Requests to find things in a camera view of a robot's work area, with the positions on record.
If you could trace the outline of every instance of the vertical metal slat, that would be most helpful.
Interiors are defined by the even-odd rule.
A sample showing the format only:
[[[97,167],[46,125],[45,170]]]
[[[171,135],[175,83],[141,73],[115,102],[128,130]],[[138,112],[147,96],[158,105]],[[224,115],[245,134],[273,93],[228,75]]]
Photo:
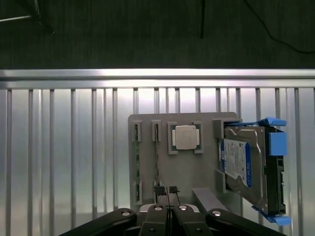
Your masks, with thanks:
[[[237,113],[237,97],[236,97],[236,89],[228,88],[227,90],[227,110],[229,112]]]
[[[5,234],[11,236],[11,189],[12,189],[12,91],[7,91],[6,119],[6,176],[5,176]]]
[[[154,88],[139,88],[138,89],[138,113],[139,114],[154,114],[155,113],[155,91]]]
[[[241,118],[244,122],[256,120],[256,91],[254,88],[240,89]],[[258,214],[252,209],[252,205],[243,199],[243,216],[258,223]]]
[[[168,88],[167,93],[167,113],[176,113],[176,93],[174,88]]]
[[[196,99],[196,112],[200,113],[200,89],[196,88],[196,93],[195,93],[195,99]]]
[[[71,142],[70,142],[70,148],[71,148],[71,170],[70,170],[70,178],[71,178],[71,193],[70,193],[70,205],[71,205],[71,228],[75,228],[77,226],[76,220],[77,220],[77,203],[76,203],[76,172],[77,172],[77,150],[76,150],[76,144],[77,144],[77,134],[76,134],[76,91],[74,89],[71,90],[71,99],[70,99],[70,114],[71,114]]]
[[[159,105],[159,113],[164,114],[167,112],[167,95],[166,95],[166,88],[159,88],[158,89],[158,105]]]
[[[6,134],[7,134],[7,91],[0,90],[0,235],[6,235]]]
[[[54,234],[71,228],[71,91],[54,92],[52,178]]]
[[[33,226],[33,90],[29,91],[29,125],[28,125],[28,235],[32,235]]]
[[[288,102],[287,102],[286,89],[280,88],[280,89],[276,90],[276,114],[277,114],[276,117],[283,119],[283,120],[287,120],[287,126],[278,127],[279,129],[286,132],[287,134],[288,134],[288,125],[290,125],[290,121],[288,120],[288,115],[287,115],[288,112],[289,112],[289,108],[288,108]],[[284,157],[284,173],[283,173],[283,180],[284,180],[283,200],[284,200],[284,204],[286,206],[286,213],[291,216],[290,212],[291,212],[292,206],[289,203],[290,202],[289,189],[290,189],[290,185],[292,185],[292,183],[288,180],[289,179],[288,162],[289,162],[288,157],[285,156]],[[290,232],[290,227],[291,226],[289,226],[289,225],[282,226],[282,227],[280,227],[280,232],[285,234],[285,235],[292,236],[292,234]]]
[[[261,88],[260,89],[260,118],[276,117],[276,91],[274,88]],[[279,231],[277,224],[271,224],[265,218],[263,219],[263,225]]]
[[[200,111],[217,111],[217,96],[215,88],[200,88]]]
[[[95,165],[96,165],[96,207],[97,216],[103,215],[107,211],[106,198],[106,177],[105,177],[105,97],[104,90],[97,89],[95,98],[95,119],[96,124],[93,127],[95,132]]]
[[[220,89],[220,111],[227,112],[228,111],[228,93],[227,88]]]
[[[284,160],[284,200],[287,200],[287,214],[292,218],[292,224],[284,228],[288,235],[299,235],[298,194],[297,194],[297,149],[296,149],[296,108],[295,91],[293,88],[286,89],[286,120],[288,154]]]
[[[315,230],[315,190],[314,178],[311,176],[314,173],[315,159],[314,159],[314,144],[315,144],[315,125],[314,125],[314,89],[300,88],[299,96],[299,120],[300,120],[300,145],[301,155],[298,156],[297,167],[301,168],[300,183],[301,191],[301,214],[300,221],[303,224],[302,233],[304,236],[312,235]]]
[[[295,147],[296,147],[296,176],[297,176],[297,212],[299,217],[299,234],[304,236],[304,213],[302,199],[302,139],[301,139],[301,111],[300,111],[300,91],[298,88],[294,90],[295,103]]]
[[[97,218],[97,116],[96,116],[96,90],[92,90],[91,100],[91,148],[92,148],[92,219]]]
[[[28,90],[12,91],[11,142],[11,235],[28,235]]]
[[[41,235],[52,236],[50,234],[50,91],[45,89],[42,91],[41,103]]]
[[[114,140],[117,139],[117,91],[107,88],[104,94],[104,118],[105,118],[105,194],[104,202],[107,212],[114,210],[117,205],[114,185],[114,158],[117,157],[117,150],[114,153]]]
[[[75,91],[75,198],[76,227],[92,220],[92,90]]]
[[[117,151],[117,162],[114,170],[117,171],[117,199],[118,207],[130,206],[129,186],[129,149],[128,149],[128,117],[133,114],[133,89],[119,88],[117,90],[117,139],[114,139]]]
[[[179,110],[181,113],[196,112],[196,89],[180,88],[179,89]]]
[[[42,102],[42,91],[35,89],[32,93],[32,136],[31,146],[32,149],[32,225],[31,235],[40,236],[42,235],[40,227],[40,217],[41,217],[41,147],[42,147],[42,136],[41,136],[41,102]]]

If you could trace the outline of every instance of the hard drive label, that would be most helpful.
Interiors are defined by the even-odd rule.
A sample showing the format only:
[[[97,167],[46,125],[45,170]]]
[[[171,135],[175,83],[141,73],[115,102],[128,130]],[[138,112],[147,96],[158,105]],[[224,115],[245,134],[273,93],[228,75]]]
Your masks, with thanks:
[[[224,172],[234,179],[240,178],[247,187],[252,186],[251,147],[249,143],[224,139],[221,143],[221,164]]]

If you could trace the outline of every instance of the gray plastic block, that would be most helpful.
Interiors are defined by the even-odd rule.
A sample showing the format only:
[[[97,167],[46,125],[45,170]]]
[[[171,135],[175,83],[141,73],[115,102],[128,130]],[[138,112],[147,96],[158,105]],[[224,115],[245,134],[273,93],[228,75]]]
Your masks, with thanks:
[[[199,142],[200,142],[200,147],[198,149],[194,150],[195,154],[202,154],[203,153],[203,126],[202,126],[202,122],[200,121],[193,121],[192,122],[193,125],[200,125],[200,130],[199,130]]]
[[[228,192],[226,189],[225,173],[220,170],[216,170],[216,189],[220,193]]]
[[[213,120],[213,131],[215,138],[222,140],[224,139],[224,122],[231,121],[242,121],[242,119],[231,119],[231,118],[223,118],[223,119],[214,119]]]
[[[168,122],[167,123],[167,141],[168,141],[168,154],[177,155],[178,151],[173,149],[173,139],[172,139],[172,125],[177,125],[177,122]]]
[[[228,210],[209,188],[193,188],[192,191],[200,212],[207,213],[215,208]]]

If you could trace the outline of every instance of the metal rod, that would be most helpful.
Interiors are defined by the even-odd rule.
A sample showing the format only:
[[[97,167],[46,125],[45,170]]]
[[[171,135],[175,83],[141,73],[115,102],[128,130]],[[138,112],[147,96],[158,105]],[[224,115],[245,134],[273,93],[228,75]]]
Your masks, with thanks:
[[[32,17],[31,16],[19,16],[19,17],[1,19],[0,22],[18,21],[18,20],[24,20],[24,19],[30,19],[30,18],[32,18]]]
[[[42,27],[44,28],[44,30],[49,33],[49,34],[54,34],[55,31],[54,29],[48,24],[46,23],[46,21],[40,17],[40,15],[37,14],[36,9],[34,9],[32,7],[32,5],[29,4],[28,1],[26,0],[15,0],[18,4],[20,4],[20,6],[31,15],[32,19],[36,22],[38,22],[39,24],[42,25]]]

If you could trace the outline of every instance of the blue label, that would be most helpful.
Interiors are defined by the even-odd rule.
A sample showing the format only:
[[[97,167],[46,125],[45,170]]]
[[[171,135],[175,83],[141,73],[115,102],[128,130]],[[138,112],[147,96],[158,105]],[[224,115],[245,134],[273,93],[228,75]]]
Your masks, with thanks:
[[[246,183],[248,187],[252,186],[252,161],[251,161],[251,146],[246,143],[245,145],[246,157]]]

